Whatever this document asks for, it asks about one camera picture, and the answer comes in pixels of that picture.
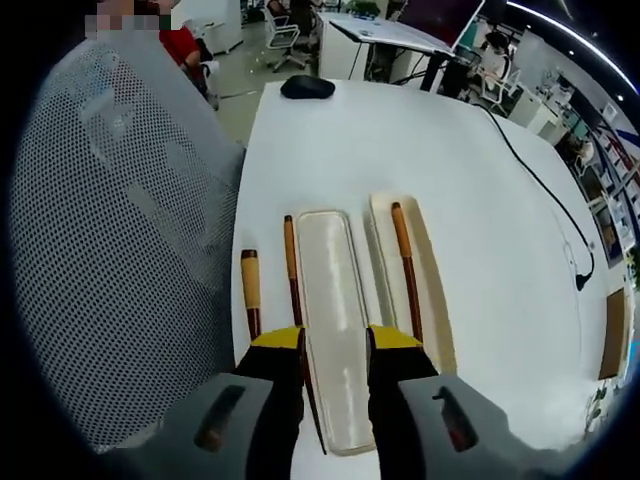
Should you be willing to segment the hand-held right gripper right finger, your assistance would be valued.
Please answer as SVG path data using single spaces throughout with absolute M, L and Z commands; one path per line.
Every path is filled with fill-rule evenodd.
M 368 414 L 384 479 L 521 479 L 526 446 L 505 413 L 439 373 L 412 336 L 367 330 Z

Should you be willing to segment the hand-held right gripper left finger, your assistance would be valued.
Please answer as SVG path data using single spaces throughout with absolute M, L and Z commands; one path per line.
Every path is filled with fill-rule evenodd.
M 152 479 L 288 479 L 304 413 L 305 331 L 253 340 L 219 374 L 166 414 L 149 443 Z

